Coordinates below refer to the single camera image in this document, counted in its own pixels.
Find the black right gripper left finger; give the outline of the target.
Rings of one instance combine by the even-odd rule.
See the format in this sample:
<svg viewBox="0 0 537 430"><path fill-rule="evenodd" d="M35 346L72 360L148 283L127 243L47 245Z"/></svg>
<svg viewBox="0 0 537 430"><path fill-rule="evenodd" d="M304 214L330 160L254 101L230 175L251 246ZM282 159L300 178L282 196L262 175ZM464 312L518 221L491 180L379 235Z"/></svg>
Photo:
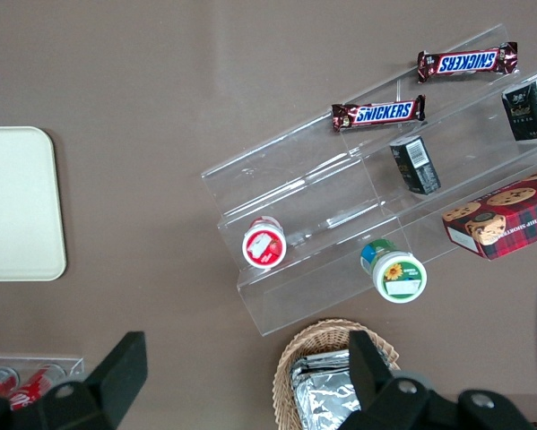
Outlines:
<svg viewBox="0 0 537 430"><path fill-rule="evenodd" d="M128 332L79 382L53 388L37 405L42 429L116 429L148 376L145 333Z"/></svg>

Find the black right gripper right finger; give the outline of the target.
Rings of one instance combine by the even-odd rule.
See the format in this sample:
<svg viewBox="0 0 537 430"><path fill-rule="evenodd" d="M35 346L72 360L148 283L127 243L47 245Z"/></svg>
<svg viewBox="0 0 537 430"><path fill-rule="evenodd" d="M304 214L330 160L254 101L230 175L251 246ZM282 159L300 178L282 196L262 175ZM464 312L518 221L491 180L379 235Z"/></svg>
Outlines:
<svg viewBox="0 0 537 430"><path fill-rule="evenodd" d="M360 404L346 429L424 429L429 390L408 376L395 376L364 331L350 333L350 377Z"/></svg>

